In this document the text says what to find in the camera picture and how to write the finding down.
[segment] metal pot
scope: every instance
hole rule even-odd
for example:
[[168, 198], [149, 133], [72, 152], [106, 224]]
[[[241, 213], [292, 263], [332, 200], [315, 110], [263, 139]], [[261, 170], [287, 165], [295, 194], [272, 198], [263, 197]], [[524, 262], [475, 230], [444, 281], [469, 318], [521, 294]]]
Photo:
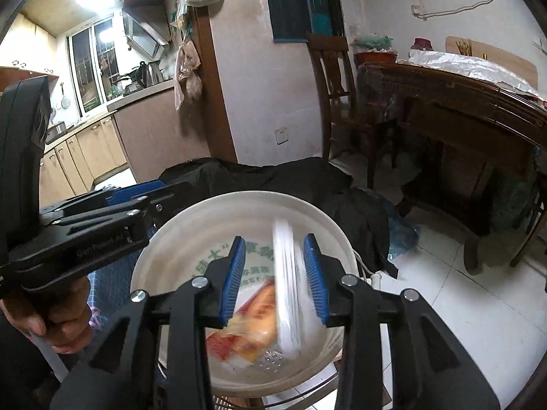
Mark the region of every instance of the metal pot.
[[137, 70], [137, 82], [143, 87], [148, 88], [164, 81], [161, 74], [160, 67], [157, 61], [151, 61], [150, 63], [141, 62]]

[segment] orange and red package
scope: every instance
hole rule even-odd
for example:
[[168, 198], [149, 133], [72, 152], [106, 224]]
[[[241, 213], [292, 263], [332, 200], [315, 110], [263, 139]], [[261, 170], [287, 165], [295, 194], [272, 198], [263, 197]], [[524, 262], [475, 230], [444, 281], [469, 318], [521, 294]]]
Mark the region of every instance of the orange and red package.
[[228, 321], [207, 337], [207, 352], [225, 361], [239, 355], [253, 363], [277, 337], [274, 280], [266, 282]]

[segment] kitchen window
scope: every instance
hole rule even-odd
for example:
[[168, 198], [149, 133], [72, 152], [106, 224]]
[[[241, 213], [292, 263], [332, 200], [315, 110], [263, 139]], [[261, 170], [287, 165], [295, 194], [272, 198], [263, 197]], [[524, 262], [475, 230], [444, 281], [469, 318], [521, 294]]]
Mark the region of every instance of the kitchen window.
[[113, 34], [109, 18], [68, 37], [72, 79], [82, 113], [121, 95], [116, 85], [120, 72]]
[[306, 32], [344, 35], [340, 0], [268, 0], [274, 42], [303, 42]]

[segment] kitchen countertop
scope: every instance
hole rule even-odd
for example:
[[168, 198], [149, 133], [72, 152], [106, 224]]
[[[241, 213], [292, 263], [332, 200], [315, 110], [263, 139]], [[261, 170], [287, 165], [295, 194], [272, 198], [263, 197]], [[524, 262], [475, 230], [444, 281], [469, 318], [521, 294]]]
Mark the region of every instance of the kitchen countertop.
[[76, 127], [73, 127], [65, 135], [62, 135], [62, 137], [59, 137], [58, 139], [55, 139], [53, 142], [51, 142], [49, 145], [46, 145], [44, 149], [44, 154], [48, 151], [51, 151], [57, 145], [60, 145], [65, 140], [68, 140], [70, 137], [84, 130], [88, 126], [91, 126], [93, 123], [99, 122], [105, 117], [112, 115], [117, 109], [123, 108], [124, 106], [127, 106], [131, 103], [138, 102], [144, 98], [151, 97], [152, 95], [158, 94], [160, 92], [173, 89], [173, 87], [174, 87], [174, 80], [173, 79], [167, 80], [162, 83], [155, 84], [154, 86], [150, 86], [149, 88], [145, 88], [143, 90], [137, 91], [131, 95], [126, 95], [125, 97], [121, 97], [119, 99], [113, 100], [107, 103], [106, 105], [103, 105], [105, 107], [104, 110], [95, 114], [92, 117], [82, 119], [80, 123], [76, 124]]
[[114, 112], [117, 109], [123, 108], [124, 106], [127, 106], [136, 101], [139, 101], [143, 98], [150, 97], [151, 95], [155, 95], [160, 92], [173, 89], [173, 87], [174, 87], [174, 79], [171, 79], [171, 80], [164, 81], [162, 83], [155, 84], [154, 86], [150, 86], [143, 90], [133, 92], [132, 94], [126, 95], [125, 97], [122, 97], [119, 100], [116, 100], [113, 103], [109, 104], [107, 106], [108, 112]]

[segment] wooden chair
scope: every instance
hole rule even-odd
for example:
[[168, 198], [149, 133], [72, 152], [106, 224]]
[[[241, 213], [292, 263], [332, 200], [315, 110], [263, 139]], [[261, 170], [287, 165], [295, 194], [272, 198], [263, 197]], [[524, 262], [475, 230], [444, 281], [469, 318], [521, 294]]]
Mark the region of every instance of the wooden chair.
[[[378, 156], [378, 145], [386, 137], [387, 131], [396, 128], [395, 121], [376, 123], [374, 116], [358, 112], [357, 92], [349, 61], [349, 47], [345, 37], [326, 37], [306, 34], [315, 74], [319, 106], [322, 118], [323, 158], [329, 160], [332, 142], [332, 124], [341, 124], [351, 128], [352, 150], [360, 150], [359, 133], [368, 138], [365, 155], [368, 159], [366, 185], [374, 188], [374, 172]], [[340, 58], [344, 65], [347, 89], [342, 84]], [[396, 131], [393, 132], [392, 167], [395, 168], [398, 143]]]

